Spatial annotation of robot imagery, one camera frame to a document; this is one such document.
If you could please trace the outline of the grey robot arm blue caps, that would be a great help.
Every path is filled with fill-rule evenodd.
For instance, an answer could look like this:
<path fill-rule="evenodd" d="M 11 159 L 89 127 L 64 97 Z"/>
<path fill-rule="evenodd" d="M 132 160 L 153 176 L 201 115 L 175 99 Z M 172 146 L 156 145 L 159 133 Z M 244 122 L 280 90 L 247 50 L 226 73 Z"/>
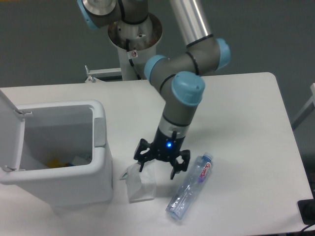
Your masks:
<path fill-rule="evenodd" d="M 173 173 L 187 170 L 190 151 L 181 150 L 205 89 L 202 76 L 230 62 L 227 43 L 215 38 L 198 0 L 173 0 L 171 7 L 180 27 L 186 52 L 167 58 L 155 53 L 161 39 L 160 20 L 148 10 L 146 0 L 80 0 L 87 25 L 106 26 L 111 42 L 123 50 L 120 58 L 125 80 L 146 79 L 165 101 L 154 137 L 141 139 L 134 159 L 144 166 L 151 160 L 168 162 Z"/>

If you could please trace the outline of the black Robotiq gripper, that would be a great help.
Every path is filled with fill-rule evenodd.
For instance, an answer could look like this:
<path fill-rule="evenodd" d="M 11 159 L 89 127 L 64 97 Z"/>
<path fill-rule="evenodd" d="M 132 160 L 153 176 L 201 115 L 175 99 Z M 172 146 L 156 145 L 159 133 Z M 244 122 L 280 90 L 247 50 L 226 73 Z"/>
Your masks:
<path fill-rule="evenodd" d="M 170 179 L 173 179 L 180 171 L 186 172 L 190 161 L 190 150 L 180 151 L 184 138 L 178 138 L 175 131 L 168 137 L 158 128 L 152 143 L 140 139 L 133 157 L 140 165 L 139 172 L 142 172 L 146 162 L 154 159 L 170 162 L 173 167 Z M 177 157 L 182 158 L 182 163 L 178 162 Z"/>

